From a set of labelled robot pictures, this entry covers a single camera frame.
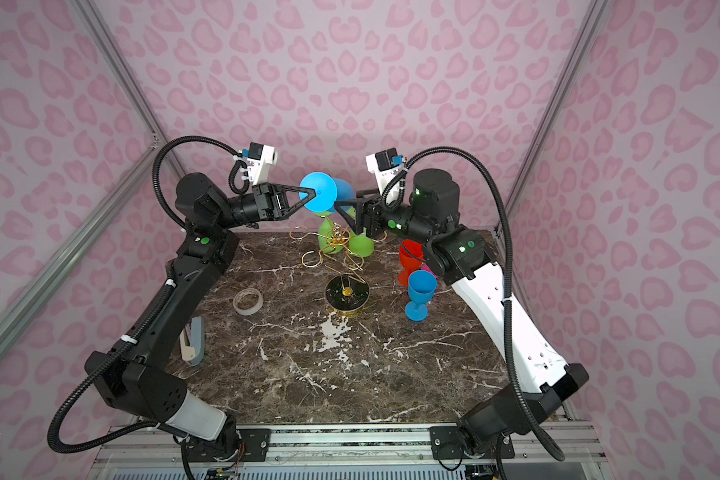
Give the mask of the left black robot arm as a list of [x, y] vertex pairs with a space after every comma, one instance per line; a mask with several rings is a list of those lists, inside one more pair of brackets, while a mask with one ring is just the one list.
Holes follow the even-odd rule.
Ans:
[[239, 436], [232, 416], [193, 395], [166, 366], [200, 301], [234, 259], [239, 238], [233, 228], [285, 220], [317, 194], [311, 188], [262, 183], [230, 198], [206, 175], [192, 173], [178, 182], [176, 195], [185, 239], [166, 264], [165, 283], [127, 333], [109, 352], [92, 353], [85, 369], [108, 406], [176, 436], [233, 450]]

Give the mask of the magenta wine glass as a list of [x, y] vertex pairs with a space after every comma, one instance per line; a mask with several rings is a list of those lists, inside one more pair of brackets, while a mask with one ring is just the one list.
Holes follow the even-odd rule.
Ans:
[[421, 270], [423, 270], [423, 271], [429, 272], [429, 273], [432, 274], [435, 278], [439, 278], [438, 275], [435, 274], [435, 273], [431, 270], [431, 268], [430, 268], [426, 263], [422, 263], [420, 268], [421, 268]]

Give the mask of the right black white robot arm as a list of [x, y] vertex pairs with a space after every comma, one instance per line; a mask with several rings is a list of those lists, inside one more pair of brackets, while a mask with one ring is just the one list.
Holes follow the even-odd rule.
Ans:
[[502, 353], [509, 383], [457, 422], [462, 451], [496, 451], [511, 434], [533, 434], [557, 461], [565, 455], [542, 423], [589, 379], [567, 362], [522, 307], [515, 306], [508, 260], [498, 261], [481, 234], [460, 224], [460, 188], [440, 169], [415, 174], [406, 204], [387, 207], [375, 191], [337, 200], [334, 207], [356, 233], [389, 232], [421, 245], [424, 263], [466, 303]]

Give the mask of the green wine glass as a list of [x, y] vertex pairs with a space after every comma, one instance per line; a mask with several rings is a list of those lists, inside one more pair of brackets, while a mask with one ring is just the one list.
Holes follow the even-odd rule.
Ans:
[[317, 230], [318, 246], [323, 254], [336, 254], [344, 249], [340, 240], [334, 238], [336, 224], [330, 218], [329, 211], [315, 212], [322, 222]]
[[351, 232], [348, 248], [352, 255], [360, 258], [367, 258], [374, 252], [375, 242], [373, 239], [368, 238], [364, 233], [355, 234], [354, 232]]

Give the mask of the blue wine glass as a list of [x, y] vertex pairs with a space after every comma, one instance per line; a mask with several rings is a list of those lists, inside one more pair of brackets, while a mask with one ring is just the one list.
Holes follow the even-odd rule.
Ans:
[[336, 201], [349, 200], [355, 195], [352, 186], [347, 181], [335, 179], [323, 172], [306, 175], [300, 182], [300, 187], [315, 191], [315, 198], [305, 205], [313, 213], [335, 213]]
[[405, 307], [406, 316], [415, 322], [421, 322], [428, 316], [428, 303], [434, 296], [437, 278], [425, 270], [413, 272], [408, 277], [409, 302]]

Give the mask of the red wine glass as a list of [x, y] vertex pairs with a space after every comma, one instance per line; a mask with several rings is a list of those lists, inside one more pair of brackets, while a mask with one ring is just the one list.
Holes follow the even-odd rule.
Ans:
[[402, 271], [398, 274], [398, 282], [408, 287], [410, 275], [418, 271], [423, 263], [422, 245], [412, 240], [403, 240], [399, 247], [399, 262]]

